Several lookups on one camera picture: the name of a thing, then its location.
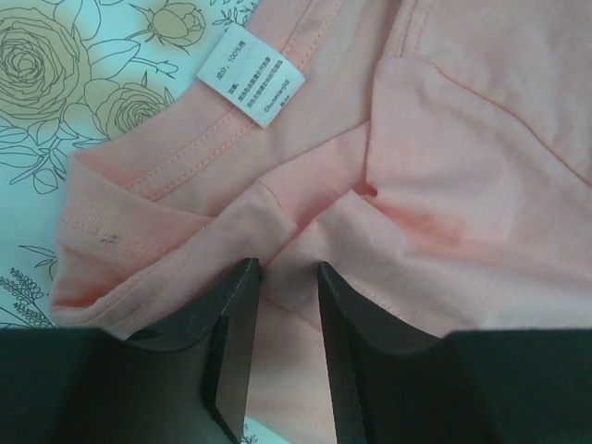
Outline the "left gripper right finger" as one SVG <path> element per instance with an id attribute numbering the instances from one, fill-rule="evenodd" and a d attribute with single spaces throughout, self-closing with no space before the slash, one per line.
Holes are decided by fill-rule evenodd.
<path id="1" fill-rule="evenodd" d="M 434 337 L 356 291 L 330 264 L 318 299 L 340 443 L 587 443 L 587 329 Z"/>

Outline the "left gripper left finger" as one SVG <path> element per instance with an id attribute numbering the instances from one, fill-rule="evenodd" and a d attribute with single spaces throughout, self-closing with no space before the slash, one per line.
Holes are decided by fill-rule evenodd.
<path id="1" fill-rule="evenodd" d="M 2 441 L 240 442 L 259 289 L 259 262 L 245 259 L 128 339 L 98 328 L 4 329 Z"/>

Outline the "salmon pink t-shirt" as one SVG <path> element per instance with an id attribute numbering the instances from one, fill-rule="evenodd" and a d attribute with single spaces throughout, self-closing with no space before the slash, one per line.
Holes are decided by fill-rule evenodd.
<path id="1" fill-rule="evenodd" d="M 248 414 L 336 439 L 316 267 L 435 335 L 591 324 L 587 1 L 264 1 L 305 83 L 264 129 L 202 83 L 68 161 L 62 325 L 148 327 L 264 266 Z"/>

